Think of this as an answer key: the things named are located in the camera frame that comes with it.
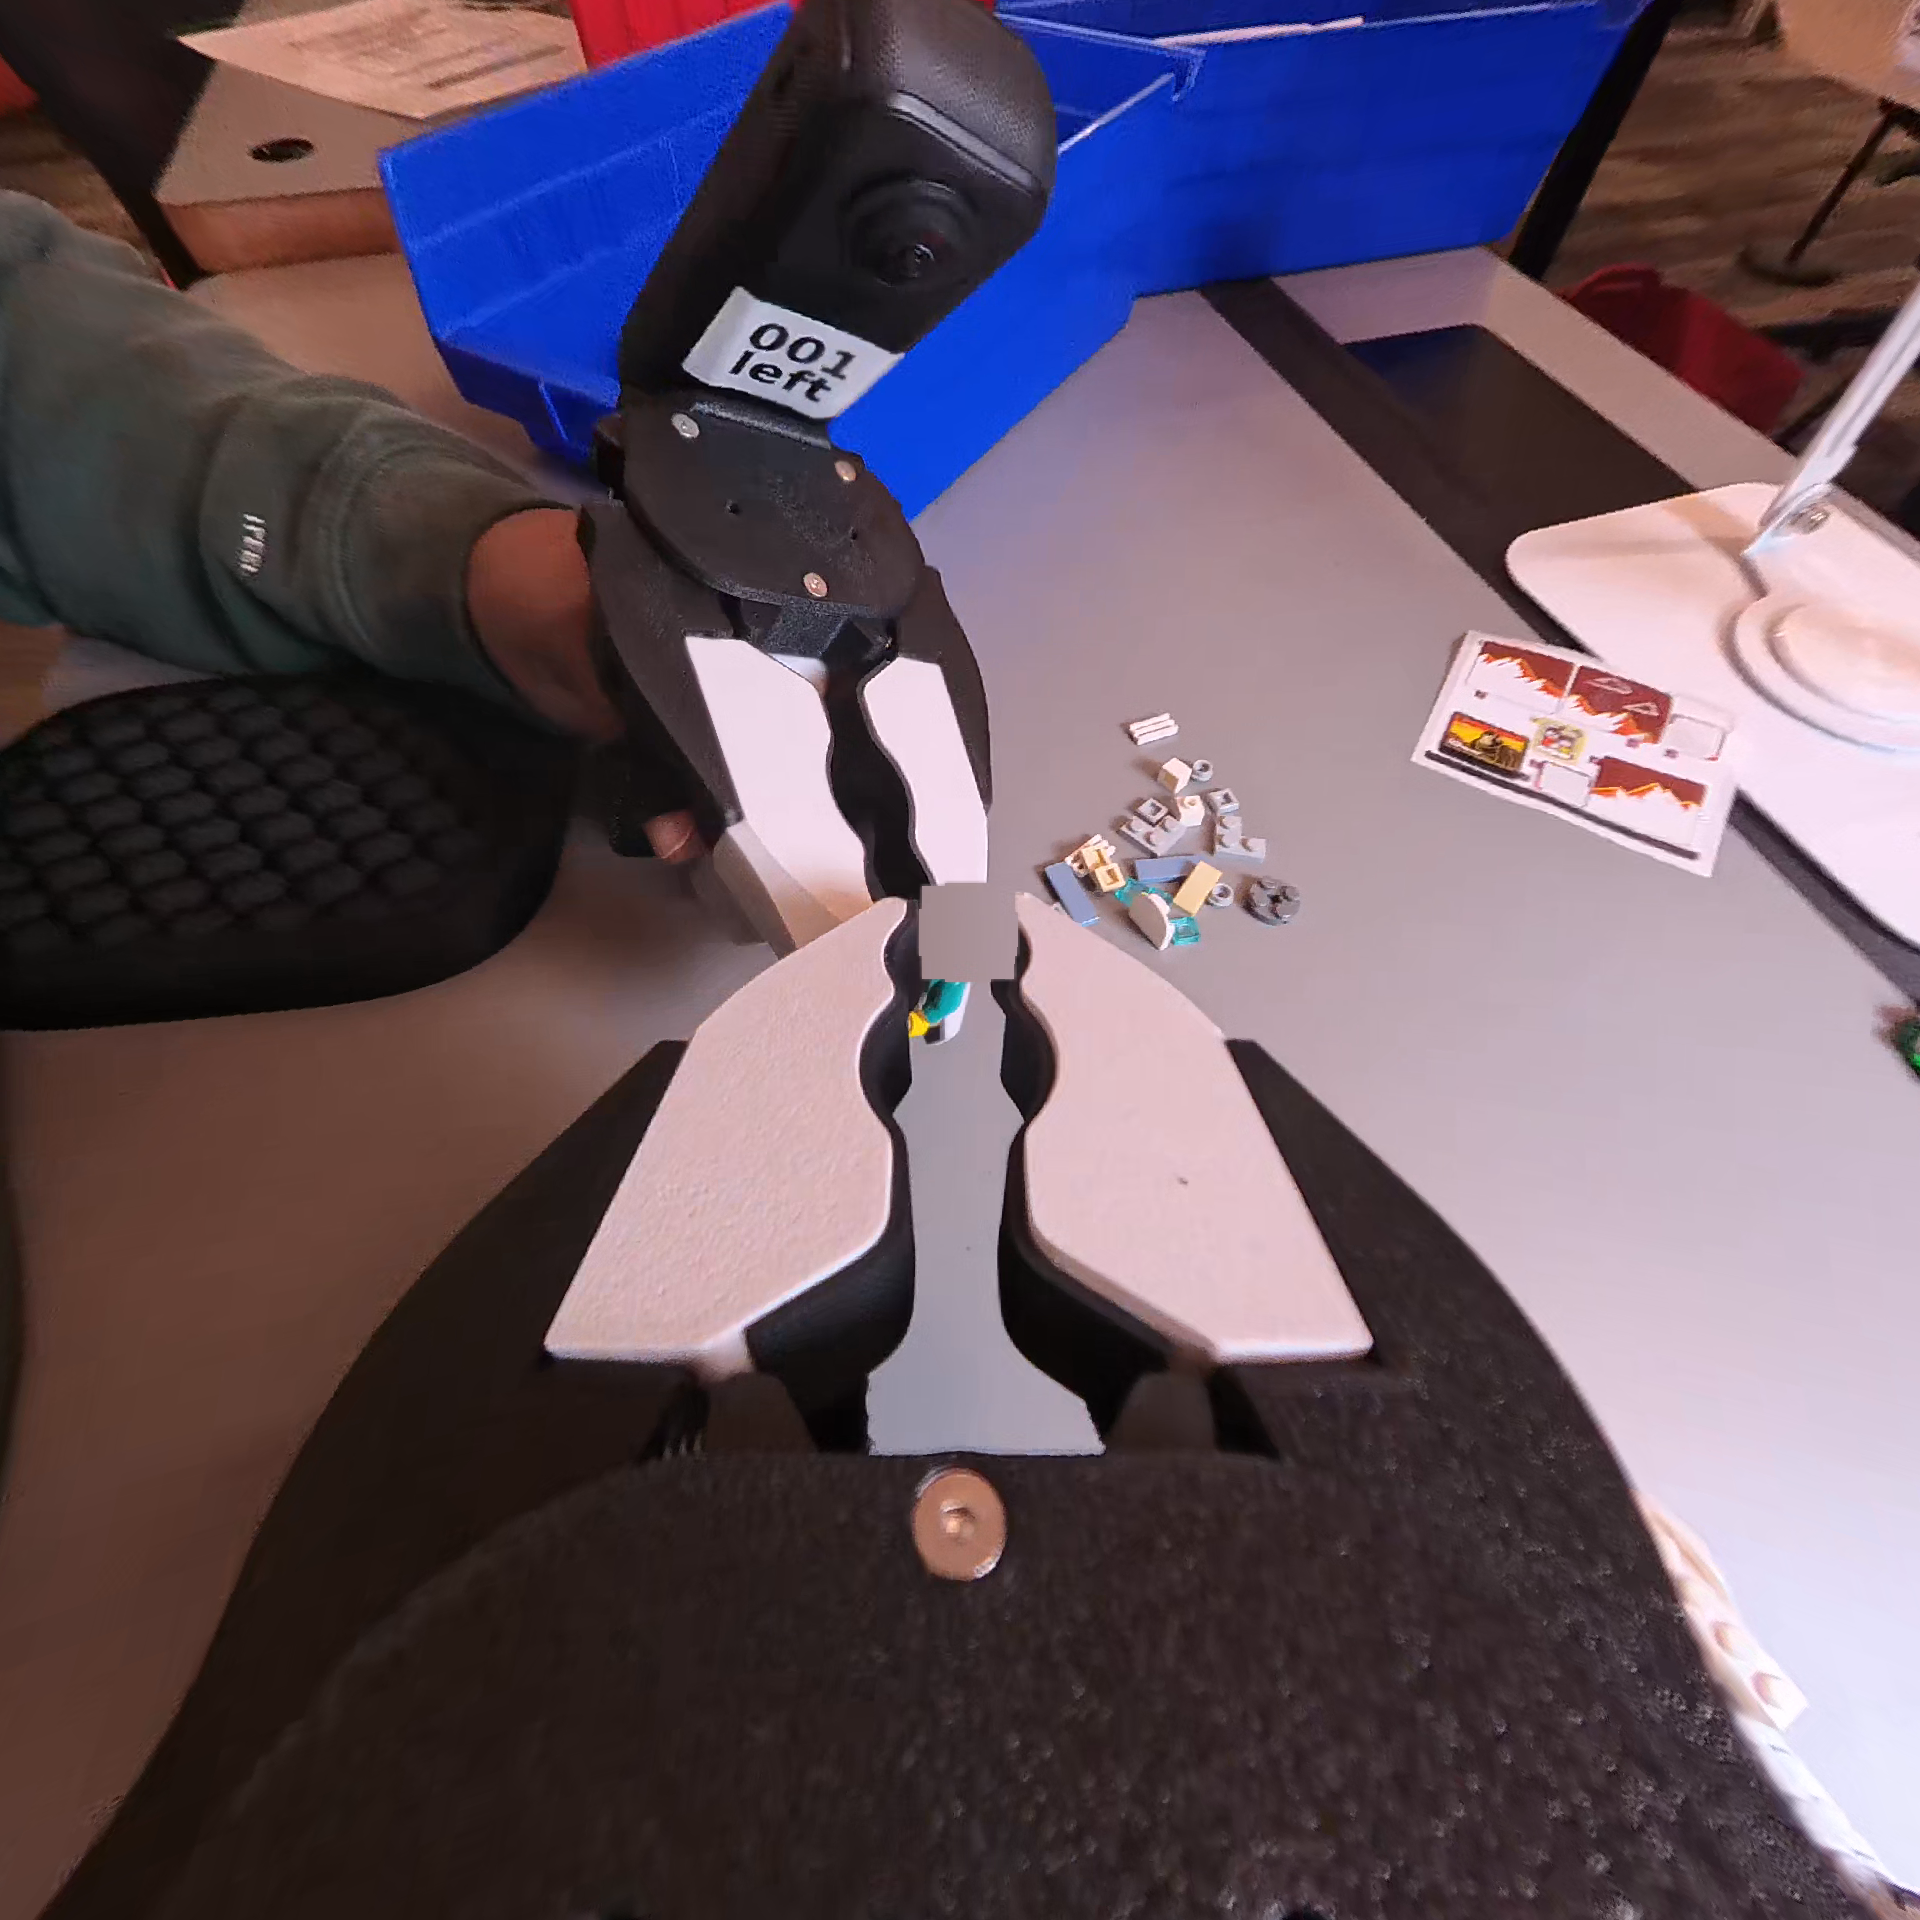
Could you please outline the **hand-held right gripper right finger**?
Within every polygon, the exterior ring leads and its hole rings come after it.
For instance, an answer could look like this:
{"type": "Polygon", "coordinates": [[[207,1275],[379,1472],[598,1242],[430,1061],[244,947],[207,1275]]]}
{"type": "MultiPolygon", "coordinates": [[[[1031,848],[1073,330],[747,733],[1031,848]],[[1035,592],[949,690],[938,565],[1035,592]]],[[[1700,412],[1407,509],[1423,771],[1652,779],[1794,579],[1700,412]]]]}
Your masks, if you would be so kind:
{"type": "Polygon", "coordinates": [[[1002,1081],[1044,1281],[1210,1365],[1354,1360],[1374,1337],[1215,1023],[1161,971],[1014,901],[1002,1081]]]}

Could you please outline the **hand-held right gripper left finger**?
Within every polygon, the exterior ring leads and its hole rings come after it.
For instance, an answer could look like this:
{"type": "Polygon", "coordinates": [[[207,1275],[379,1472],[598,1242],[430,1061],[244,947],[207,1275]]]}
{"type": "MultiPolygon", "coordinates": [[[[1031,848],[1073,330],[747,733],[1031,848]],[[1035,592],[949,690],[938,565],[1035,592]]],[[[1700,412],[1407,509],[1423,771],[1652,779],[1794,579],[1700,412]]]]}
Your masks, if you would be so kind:
{"type": "Polygon", "coordinates": [[[895,1149],[861,1052],[898,1011],[905,929],[905,901],[873,903],[695,1029],[546,1325],[546,1355],[746,1375],[759,1322],[881,1245],[895,1149]]]}

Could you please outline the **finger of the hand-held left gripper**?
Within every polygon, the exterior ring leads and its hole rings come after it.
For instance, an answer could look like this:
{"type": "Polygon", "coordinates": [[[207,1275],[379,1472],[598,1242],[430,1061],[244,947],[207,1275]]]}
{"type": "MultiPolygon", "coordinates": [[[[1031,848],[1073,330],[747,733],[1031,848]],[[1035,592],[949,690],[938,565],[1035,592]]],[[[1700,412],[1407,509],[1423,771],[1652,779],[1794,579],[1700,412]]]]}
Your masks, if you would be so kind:
{"type": "Polygon", "coordinates": [[[990,876],[990,819],[945,673],[890,660],[857,687],[865,901],[990,876]]]}
{"type": "Polygon", "coordinates": [[[794,953],[873,903],[869,848],[831,794],[823,693],[747,640],[686,648],[731,791],[715,885],[778,955],[794,953]]]}

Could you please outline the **blue plastic bin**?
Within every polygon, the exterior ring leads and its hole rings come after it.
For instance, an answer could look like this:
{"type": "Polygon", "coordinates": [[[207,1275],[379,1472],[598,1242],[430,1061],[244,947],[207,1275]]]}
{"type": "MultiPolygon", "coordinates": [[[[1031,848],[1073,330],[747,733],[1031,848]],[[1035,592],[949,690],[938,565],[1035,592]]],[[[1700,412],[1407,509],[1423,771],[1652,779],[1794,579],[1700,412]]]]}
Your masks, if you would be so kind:
{"type": "Polygon", "coordinates": [[[1490,244],[1625,44],[1625,2],[1061,2],[1194,57],[1132,188],[1140,297],[1490,244]]]}
{"type": "MultiPolygon", "coordinates": [[[[759,7],[379,159],[428,331],[468,403],[577,467],[617,405],[617,331],[791,9],[759,7]]],[[[1139,229],[1203,61],[1019,19],[1059,114],[1037,235],[831,427],[921,514],[1134,313],[1139,229]]]]}

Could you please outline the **person's left forearm green sleeve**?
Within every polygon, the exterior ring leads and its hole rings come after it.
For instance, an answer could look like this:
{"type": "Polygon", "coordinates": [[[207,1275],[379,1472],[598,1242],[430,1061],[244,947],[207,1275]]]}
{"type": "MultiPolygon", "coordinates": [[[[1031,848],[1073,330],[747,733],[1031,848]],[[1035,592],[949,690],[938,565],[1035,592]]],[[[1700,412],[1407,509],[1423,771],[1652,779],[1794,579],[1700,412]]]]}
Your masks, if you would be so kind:
{"type": "Polygon", "coordinates": [[[307,375],[52,207],[3,197],[5,621],[202,675],[347,660],[534,715],[474,541],[563,507],[393,395],[307,375]]]}

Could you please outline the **light wood side desk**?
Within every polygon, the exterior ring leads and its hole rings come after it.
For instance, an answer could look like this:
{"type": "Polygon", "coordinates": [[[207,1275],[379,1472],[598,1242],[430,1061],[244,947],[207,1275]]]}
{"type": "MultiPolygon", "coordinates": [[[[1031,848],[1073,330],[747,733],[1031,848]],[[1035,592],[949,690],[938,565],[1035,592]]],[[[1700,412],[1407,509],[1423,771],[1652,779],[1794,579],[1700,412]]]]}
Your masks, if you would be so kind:
{"type": "Polygon", "coordinates": [[[153,200],[207,274],[401,249],[379,156],[417,124],[215,64],[153,200]]]}

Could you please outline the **person's left hand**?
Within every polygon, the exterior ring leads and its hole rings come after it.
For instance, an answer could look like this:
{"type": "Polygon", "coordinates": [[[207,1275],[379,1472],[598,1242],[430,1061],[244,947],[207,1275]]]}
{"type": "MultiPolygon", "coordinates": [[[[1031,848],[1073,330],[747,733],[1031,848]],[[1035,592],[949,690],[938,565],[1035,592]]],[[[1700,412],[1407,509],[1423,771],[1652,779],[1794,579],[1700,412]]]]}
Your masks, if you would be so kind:
{"type": "Polygon", "coordinates": [[[493,673],[549,725],[609,745],[625,722],[593,657],[593,579],[572,507],[492,524],[463,570],[471,634],[493,673]]]}

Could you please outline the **pile of small lego pieces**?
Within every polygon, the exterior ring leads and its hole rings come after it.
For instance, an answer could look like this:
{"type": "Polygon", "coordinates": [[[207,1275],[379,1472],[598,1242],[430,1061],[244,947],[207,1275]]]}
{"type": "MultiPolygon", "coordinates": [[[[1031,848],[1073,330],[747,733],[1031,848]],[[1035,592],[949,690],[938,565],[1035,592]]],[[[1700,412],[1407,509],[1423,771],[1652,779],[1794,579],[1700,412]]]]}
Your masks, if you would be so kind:
{"type": "Polygon", "coordinates": [[[1159,955],[1197,953],[1231,923],[1291,929],[1302,890],[1268,864],[1242,794],[1170,711],[1122,722],[1143,794],[1035,869],[1041,896],[1084,930],[1122,930],[1159,955]]]}

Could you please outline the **black mesh cushion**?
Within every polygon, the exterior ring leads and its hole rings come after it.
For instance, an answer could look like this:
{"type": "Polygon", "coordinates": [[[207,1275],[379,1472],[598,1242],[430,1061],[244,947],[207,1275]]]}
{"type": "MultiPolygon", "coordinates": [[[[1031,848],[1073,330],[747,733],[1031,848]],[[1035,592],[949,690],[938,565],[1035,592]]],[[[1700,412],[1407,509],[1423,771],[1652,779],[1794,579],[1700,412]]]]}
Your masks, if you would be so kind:
{"type": "Polygon", "coordinates": [[[3,756],[3,1026],[252,1018],[419,993],[549,899],[581,752],[372,675],[74,704],[3,756]]]}

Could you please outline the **lego sticker sheet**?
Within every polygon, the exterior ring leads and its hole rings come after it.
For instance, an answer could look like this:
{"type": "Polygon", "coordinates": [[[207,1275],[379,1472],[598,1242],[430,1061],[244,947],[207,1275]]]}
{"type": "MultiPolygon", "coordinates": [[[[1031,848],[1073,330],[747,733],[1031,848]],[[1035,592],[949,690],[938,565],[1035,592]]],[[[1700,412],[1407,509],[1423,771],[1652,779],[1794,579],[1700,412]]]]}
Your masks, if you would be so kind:
{"type": "Polygon", "coordinates": [[[1410,756],[1700,877],[1738,800],[1729,711],[1486,631],[1462,634],[1410,756]]]}

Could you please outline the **white book stand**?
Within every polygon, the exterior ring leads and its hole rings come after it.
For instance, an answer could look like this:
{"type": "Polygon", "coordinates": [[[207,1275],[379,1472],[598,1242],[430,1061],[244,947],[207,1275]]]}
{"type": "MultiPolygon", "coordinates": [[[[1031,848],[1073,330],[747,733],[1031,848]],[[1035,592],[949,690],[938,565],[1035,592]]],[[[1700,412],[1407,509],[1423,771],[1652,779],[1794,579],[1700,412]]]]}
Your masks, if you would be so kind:
{"type": "Polygon", "coordinates": [[[1917,944],[1916,538],[1841,475],[1916,371],[1908,296],[1777,489],[1671,497],[1515,539],[1507,570],[1611,668],[1734,725],[1742,800],[1917,944]]]}

